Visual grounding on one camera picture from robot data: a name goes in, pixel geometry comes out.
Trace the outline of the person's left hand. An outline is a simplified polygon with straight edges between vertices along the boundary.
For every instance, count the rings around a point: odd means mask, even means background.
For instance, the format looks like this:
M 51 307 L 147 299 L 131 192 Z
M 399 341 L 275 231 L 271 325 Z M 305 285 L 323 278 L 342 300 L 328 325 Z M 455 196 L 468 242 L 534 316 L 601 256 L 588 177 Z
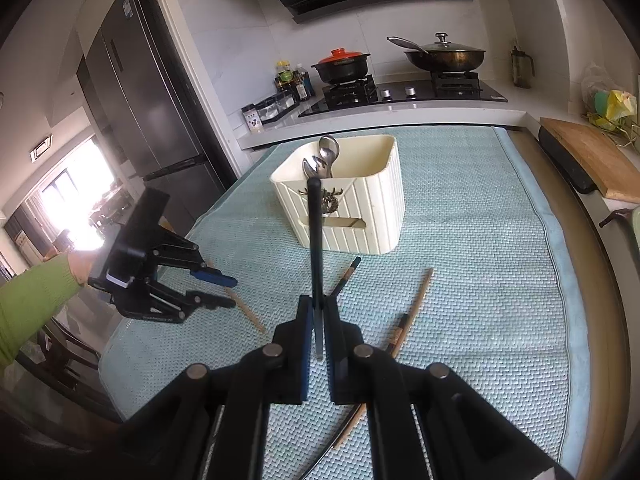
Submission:
M 73 250 L 67 254 L 67 261 L 76 282 L 84 286 L 89 283 L 90 278 L 98 278 L 101 275 L 107 257 L 108 251 L 104 248 L 92 252 Z

